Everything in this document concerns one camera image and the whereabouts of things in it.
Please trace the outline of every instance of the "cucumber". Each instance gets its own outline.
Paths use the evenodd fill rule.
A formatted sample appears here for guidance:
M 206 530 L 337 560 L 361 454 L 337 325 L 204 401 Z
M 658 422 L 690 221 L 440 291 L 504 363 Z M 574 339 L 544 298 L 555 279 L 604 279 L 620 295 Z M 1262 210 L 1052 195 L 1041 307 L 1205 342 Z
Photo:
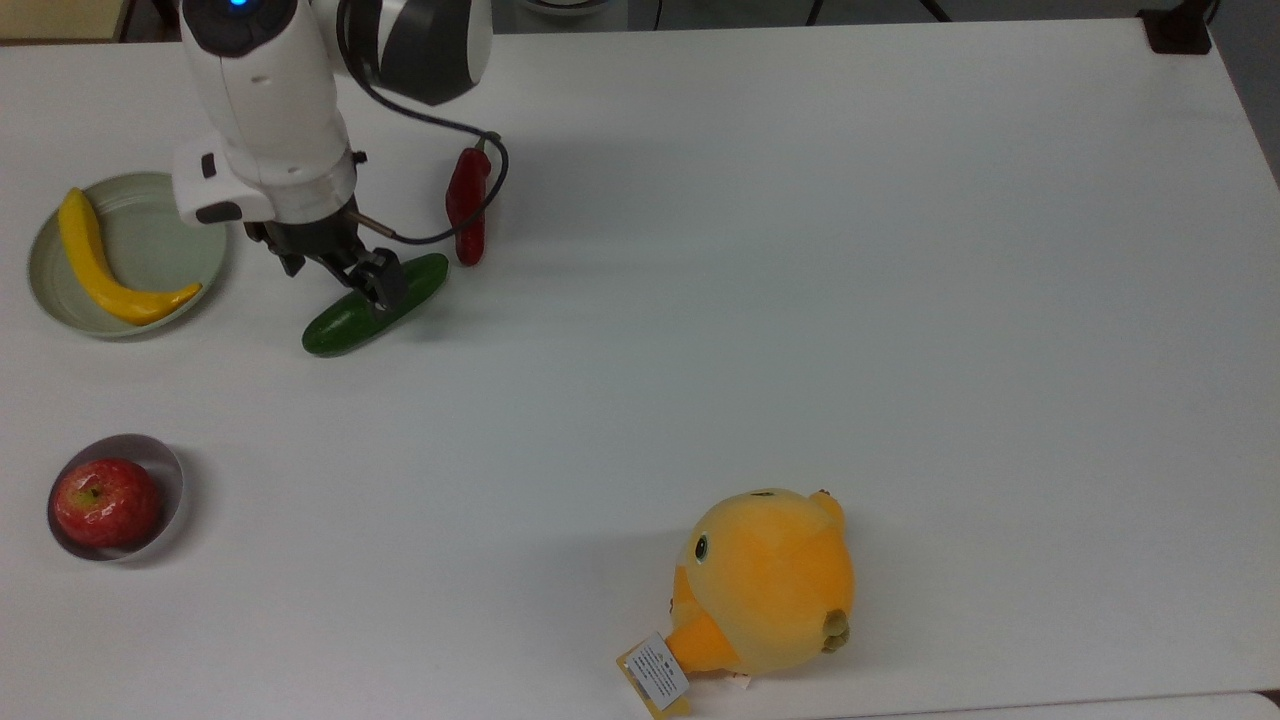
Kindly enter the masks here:
M 311 320 L 302 332 L 302 347 L 311 355 L 333 357 L 374 340 L 444 284 L 444 278 L 449 274 L 449 260 L 433 252 L 408 260 L 403 269 L 408 295 L 396 310 L 374 318 L 365 299 L 351 291 Z

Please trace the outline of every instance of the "apple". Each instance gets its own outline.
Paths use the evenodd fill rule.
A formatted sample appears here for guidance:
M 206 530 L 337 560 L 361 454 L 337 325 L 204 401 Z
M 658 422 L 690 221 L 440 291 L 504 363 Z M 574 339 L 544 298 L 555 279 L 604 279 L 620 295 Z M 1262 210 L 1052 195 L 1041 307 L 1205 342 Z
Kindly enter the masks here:
M 122 457 L 86 462 L 54 491 L 54 516 L 72 541 L 120 547 L 147 539 L 160 520 L 160 488 L 138 464 Z

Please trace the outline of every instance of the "banana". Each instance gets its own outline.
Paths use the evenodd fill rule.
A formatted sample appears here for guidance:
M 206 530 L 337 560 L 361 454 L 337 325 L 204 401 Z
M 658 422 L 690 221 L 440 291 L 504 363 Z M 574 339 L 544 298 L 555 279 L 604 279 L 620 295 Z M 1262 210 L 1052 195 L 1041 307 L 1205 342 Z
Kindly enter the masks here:
M 58 209 L 58 229 L 63 250 L 76 279 L 102 310 L 134 325 L 154 323 L 180 307 L 200 292 L 192 283 L 174 292 L 142 292 L 122 286 L 106 264 L 97 215 L 84 192 L 73 187 Z

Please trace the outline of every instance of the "paper tag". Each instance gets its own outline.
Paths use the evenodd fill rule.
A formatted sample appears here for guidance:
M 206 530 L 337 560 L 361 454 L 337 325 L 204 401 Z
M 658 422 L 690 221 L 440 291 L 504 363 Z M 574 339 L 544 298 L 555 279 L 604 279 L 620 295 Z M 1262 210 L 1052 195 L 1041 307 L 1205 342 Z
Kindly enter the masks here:
M 751 676 L 744 675 L 742 673 L 730 673 L 728 675 L 724 676 L 724 679 L 728 680 L 731 684 L 742 688 L 744 691 L 746 689 L 748 685 L 751 684 Z
M 620 657 L 618 667 L 654 717 L 689 714 L 689 701 L 682 697 L 689 691 L 689 678 L 660 634 L 654 633 Z

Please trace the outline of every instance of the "bowl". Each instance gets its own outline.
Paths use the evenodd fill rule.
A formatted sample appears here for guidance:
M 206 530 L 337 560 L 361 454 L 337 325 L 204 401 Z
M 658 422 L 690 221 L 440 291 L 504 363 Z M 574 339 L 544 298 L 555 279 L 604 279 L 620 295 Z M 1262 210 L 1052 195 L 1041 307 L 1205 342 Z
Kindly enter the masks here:
M 141 543 L 128 547 L 86 547 L 68 537 L 54 516 L 54 493 L 58 489 L 58 483 L 76 468 L 105 457 L 123 457 L 124 460 L 137 462 L 151 475 L 151 479 L 160 488 L 164 503 L 160 509 L 160 520 L 156 523 L 155 532 Z M 178 456 L 165 443 L 154 437 L 140 434 L 102 438 L 77 452 L 54 479 L 47 502 L 49 532 L 54 534 L 54 539 L 58 541 L 58 544 L 63 546 L 63 550 L 83 560 L 96 562 L 136 562 L 138 560 L 154 559 L 165 547 L 172 544 L 173 538 L 180 532 L 182 521 L 186 519 L 189 502 L 183 501 L 183 484 L 182 462 L 178 461 Z
M 102 232 L 102 250 L 120 284 L 172 291 L 193 282 L 200 292 L 164 318 L 133 325 L 97 306 L 84 292 L 63 250 L 58 210 L 36 233 L 27 259 L 27 284 L 46 315 L 68 328 L 104 340 L 154 331 L 172 323 L 209 292 L 227 258 L 227 228 L 193 228 L 178 217 L 166 173 L 131 173 L 84 188 Z

